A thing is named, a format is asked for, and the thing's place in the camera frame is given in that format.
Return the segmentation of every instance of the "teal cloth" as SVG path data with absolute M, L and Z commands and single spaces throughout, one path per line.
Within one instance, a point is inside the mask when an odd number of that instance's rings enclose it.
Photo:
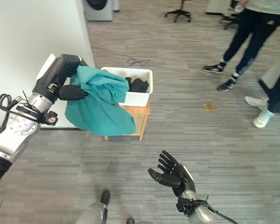
M 65 116 L 77 128 L 103 136 L 132 134 L 136 131 L 133 117 L 118 102 L 124 102 L 128 82 L 106 70 L 79 66 L 70 84 L 80 85 L 89 95 L 68 101 Z

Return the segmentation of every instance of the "shirt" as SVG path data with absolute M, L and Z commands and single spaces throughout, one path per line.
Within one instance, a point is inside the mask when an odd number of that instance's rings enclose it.
M 280 0 L 250 0 L 246 8 L 256 12 L 280 15 Z

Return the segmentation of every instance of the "white wall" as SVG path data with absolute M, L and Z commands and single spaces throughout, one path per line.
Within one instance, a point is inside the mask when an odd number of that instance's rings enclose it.
M 28 95 L 50 53 L 81 56 L 94 66 L 82 0 L 0 0 L 0 94 Z M 56 127 L 73 127 L 57 101 Z M 0 110 L 0 125 L 4 112 Z

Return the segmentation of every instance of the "cable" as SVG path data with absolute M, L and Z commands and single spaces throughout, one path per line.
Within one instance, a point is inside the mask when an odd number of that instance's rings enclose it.
M 218 210 L 215 210 L 213 207 L 211 207 L 209 205 L 209 203 L 206 200 L 189 200 L 186 199 L 187 202 L 189 202 L 189 204 L 187 204 L 186 206 L 186 210 L 182 209 L 179 210 L 181 212 L 184 212 L 185 214 L 190 214 L 191 212 L 193 212 L 198 206 L 206 206 L 211 212 L 216 213 L 218 216 L 222 217 L 223 219 L 233 223 L 233 224 L 238 224 L 236 221 L 234 221 L 232 218 L 229 218 L 225 215 L 223 215 L 222 213 L 220 213 Z
M 7 105 L 9 105 L 9 104 L 11 103 L 11 100 L 12 100 L 12 99 L 11 99 L 11 96 L 8 95 L 8 94 L 2 94 L 2 95 L 0 96 L 0 105 L 3 104 L 3 101 L 4 101 L 5 99 L 7 99 Z M 0 133 L 3 132 L 3 131 L 5 130 L 6 124 L 7 124 L 7 122 L 8 122 L 8 118 L 9 118 L 9 112 L 6 112 L 5 117 L 4 117 L 4 120 L 3 120 L 2 125 L 1 125 L 1 128 L 0 128 Z
M 23 117 L 23 118 L 26 118 L 26 119 L 31 120 L 31 121 L 34 121 L 34 122 L 39 122 L 38 119 L 32 119 L 32 118 L 27 117 L 27 116 L 25 116 L 25 115 L 23 115 L 23 114 L 20 114 L 20 113 L 11 111 L 11 110 L 7 109 L 6 106 L 3 106 L 3 105 L 2 105 L 3 100 L 4 100 L 5 98 L 7 98 L 7 97 L 10 97 L 10 99 L 11 99 L 11 96 L 8 95 L 8 94 L 1 94 L 1 95 L 0 95 L 0 109 L 1 109 L 1 110 L 5 111 L 5 112 L 7 112 L 7 113 L 12 113 L 12 114 L 21 116 L 21 117 Z
M 118 52 L 116 52 L 116 51 L 107 49 L 107 48 L 93 47 L 93 49 L 106 50 L 106 51 L 110 51 L 110 52 L 112 52 L 112 53 L 114 53 L 114 54 L 116 54 L 116 55 L 119 55 L 119 56 L 128 57 L 128 59 L 126 60 L 126 63 L 128 64 L 128 65 L 126 66 L 126 68 L 127 68 L 127 67 L 130 67 L 130 66 L 132 66 L 132 65 L 134 65 L 134 64 L 138 64 L 138 63 L 140 64 L 140 66 L 144 66 L 144 65 L 146 65 L 147 63 L 150 62 L 150 59 L 148 59 L 148 60 L 138 60 L 138 59 L 136 59 L 136 58 L 134 58 L 134 57 L 132 57 L 132 56 L 124 55 L 124 54 L 118 53 Z

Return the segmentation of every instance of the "office chair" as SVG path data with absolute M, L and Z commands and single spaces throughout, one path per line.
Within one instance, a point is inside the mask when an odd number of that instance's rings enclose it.
M 231 9 L 234 11 L 235 6 L 237 5 L 238 0 L 231 0 Z M 241 21 L 240 14 L 231 14 L 231 16 L 223 16 L 223 19 L 220 20 L 220 23 L 223 21 L 230 21 L 229 23 L 224 25 L 224 30 L 226 30 L 231 24 L 239 24 Z
M 177 22 L 177 18 L 178 18 L 180 15 L 184 15 L 184 16 L 186 16 L 186 17 L 188 18 L 188 22 L 191 22 L 191 13 L 190 13 L 190 12 L 187 12 L 187 11 L 183 11 L 183 2 L 184 2 L 184 1 L 187 1 L 187 0 L 182 0 L 182 1 L 181 1 L 181 8 L 180 8 L 180 9 L 177 9 L 177 10 L 172 11 L 172 12 L 167 12 L 167 13 L 165 14 L 165 17 L 167 17 L 168 14 L 177 14 L 177 15 L 175 16 L 175 19 L 174 19 L 174 22 Z

